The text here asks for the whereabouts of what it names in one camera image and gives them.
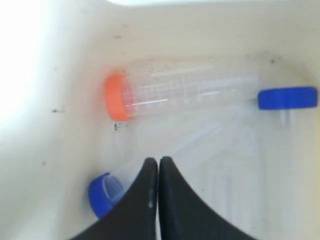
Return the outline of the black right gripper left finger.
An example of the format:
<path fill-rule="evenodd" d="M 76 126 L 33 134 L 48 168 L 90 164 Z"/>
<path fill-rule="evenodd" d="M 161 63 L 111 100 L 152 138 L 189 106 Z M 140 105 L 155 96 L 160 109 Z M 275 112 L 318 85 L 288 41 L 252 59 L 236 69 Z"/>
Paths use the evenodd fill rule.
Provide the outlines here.
<path fill-rule="evenodd" d="M 155 240 L 158 164 L 146 158 L 131 187 L 115 207 L 73 240 Z"/>

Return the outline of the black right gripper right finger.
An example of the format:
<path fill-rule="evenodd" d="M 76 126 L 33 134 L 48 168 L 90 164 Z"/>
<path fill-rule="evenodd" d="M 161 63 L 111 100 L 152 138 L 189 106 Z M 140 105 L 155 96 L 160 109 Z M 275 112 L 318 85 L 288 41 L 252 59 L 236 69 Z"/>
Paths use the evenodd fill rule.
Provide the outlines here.
<path fill-rule="evenodd" d="M 247 239 L 194 192 L 169 156 L 159 164 L 158 214 L 163 240 Z"/>

